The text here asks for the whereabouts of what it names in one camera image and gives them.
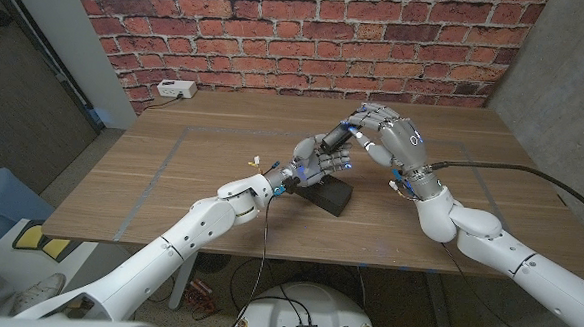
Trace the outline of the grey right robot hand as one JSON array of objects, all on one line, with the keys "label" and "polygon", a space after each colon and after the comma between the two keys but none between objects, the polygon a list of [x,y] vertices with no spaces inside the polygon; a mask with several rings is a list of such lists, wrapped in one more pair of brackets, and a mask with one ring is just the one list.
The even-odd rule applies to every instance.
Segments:
[{"label": "grey right robot hand", "polygon": [[424,140],[411,119],[388,106],[362,102],[346,122],[349,132],[374,162],[397,167],[402,182],[416,200],[426,201],[443,192],[439,179],[426,168]]}]

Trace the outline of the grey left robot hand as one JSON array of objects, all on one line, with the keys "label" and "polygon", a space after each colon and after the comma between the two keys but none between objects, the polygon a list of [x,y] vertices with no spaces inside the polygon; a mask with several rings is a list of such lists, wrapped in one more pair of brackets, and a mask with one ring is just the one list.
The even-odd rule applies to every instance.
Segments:
[{"label": "grey left robot hand", "polygon": [[265,174],[270,186],[277,188],[288,182],[291,182],[292,187],[313,186],[327,174],[352,168],[351,143],[344,143],[332,153],[326,152],[320,147],[326,136],[321,133],[301,140],[286,165]]}]

